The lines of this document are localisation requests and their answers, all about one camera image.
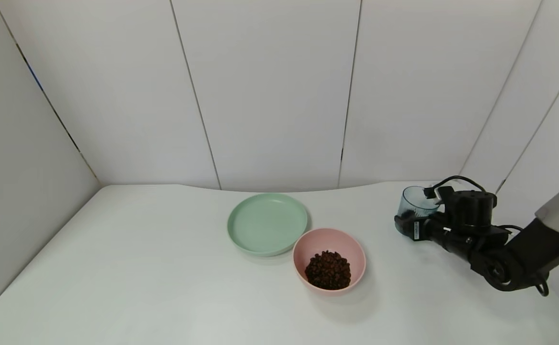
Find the pink bowl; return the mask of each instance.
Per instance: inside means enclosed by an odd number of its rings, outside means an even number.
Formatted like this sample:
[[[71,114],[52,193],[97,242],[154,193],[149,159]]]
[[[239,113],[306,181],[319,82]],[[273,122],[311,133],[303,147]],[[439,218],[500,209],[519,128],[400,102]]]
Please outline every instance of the pink bowl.
[[[341,290],[324,290],[323,288],[313,286],[307,281],[305,268],[307,268],[312,257],[323,251],[337,252],[349,262],[352,278],[347,288],[342,288]],[[358,241],[354,240],[353,237],[343,231],[335,229],[315,229],[303,234],[294,245],[292,258],[294,260],[294,267],[297,269],[298,277],[303,280],[303,284],[313,292],[325,296],[339,296],[348,292],[358,284],[366,268],[365,252],[362,250]]]

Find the cable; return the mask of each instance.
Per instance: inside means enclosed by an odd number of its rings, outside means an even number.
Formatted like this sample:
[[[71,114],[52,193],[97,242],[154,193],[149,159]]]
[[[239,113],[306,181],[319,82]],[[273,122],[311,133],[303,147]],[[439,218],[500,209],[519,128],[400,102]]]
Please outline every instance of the cable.
[[[547,282],[546,280],[542,277],[541,273],[537,273],[536,274],[537,278],[539,279],[539,281],[541,282],[541,284],[537,284],[535,285],[535,287],[537,288],[537,291],[539,291],[539,293],[543,296],[546,297],[547,295],[549,295],[549,288],[547,286]]]
[[[472,179],[469,179],[469,177],[464,177],[461,175],[454,175],[454,176],[450,176],[446,179],[444,179],[443,181],[441,181],[438,184],[435,184],[434,186],[432,186],[432,189],[435,190],[437,188],[439,188],[440,186],[442,186],[443,184],[447,183],[450,180],[462,180],[462,181],[466,181],[474,186],[476,186],[477,188],[479,188],[482,192],[485,192],[486,190],[483,188],[483,186],[480,186],[479,184],[477,184],[475,181],[473,181]]]
[[[507,225],[496,225],[497,228],[501,228],[501,229],[516,229],[516,230],[520,230],[520,231],[524,231],[524,229],[520,228],[517,225],[511,225],[511,224],[507,224]]]

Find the white table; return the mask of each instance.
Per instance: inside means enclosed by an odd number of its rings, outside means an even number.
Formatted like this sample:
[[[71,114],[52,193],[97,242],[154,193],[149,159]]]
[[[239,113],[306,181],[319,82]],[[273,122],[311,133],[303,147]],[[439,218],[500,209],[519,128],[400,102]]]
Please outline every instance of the white table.
[[[289,253],[251,257],[230,242],[228,215],[251,193],[108,186],[0,297],[0,345],[559,345],[553,292],[496,291],[395,230],[412,184],[290,194],[312,227],[365,249],[365,277],[334,298],[308,291]]]

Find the white wall panel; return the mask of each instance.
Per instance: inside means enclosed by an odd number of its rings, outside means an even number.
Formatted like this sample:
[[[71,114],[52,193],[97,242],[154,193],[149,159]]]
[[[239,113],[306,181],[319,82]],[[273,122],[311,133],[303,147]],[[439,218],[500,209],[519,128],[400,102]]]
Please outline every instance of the white wall panel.
[[[539,0],[363,0],[341,186],[458,173]]]
[[[222,188],[336,188],[359,0],[173,5]]]
[[[494,192],[559,92],[559,0],[544,0],[462,174]]]
[[[0,0],[105,184],[218,188],[169,0]]]
[[[98,188],[0,17],[0,294]]]
[[[559,192],[559,96],[498,193],[496,223],[526,226],[534,212]],[[559,295],[559,266],[549,277]]]

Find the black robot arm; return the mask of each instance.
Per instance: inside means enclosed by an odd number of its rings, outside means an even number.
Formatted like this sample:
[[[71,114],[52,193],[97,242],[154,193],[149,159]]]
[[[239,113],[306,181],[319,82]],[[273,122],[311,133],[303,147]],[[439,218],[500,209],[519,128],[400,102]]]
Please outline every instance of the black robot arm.
[[[400,232],[413,241],[433,241],[458,255],[498,290],[535,286],[547,296],[549,271],[559,265],[559,194],[510,241],[511,232],[507,229],[520,227],[491,224],[496,195],[465,178],[481,191],[456,192],[450,186],[440,186],[453,178],[424,189],[427,198],[438,194],[445,212],[417,218],[415,212],[408,210],[395,216]]]

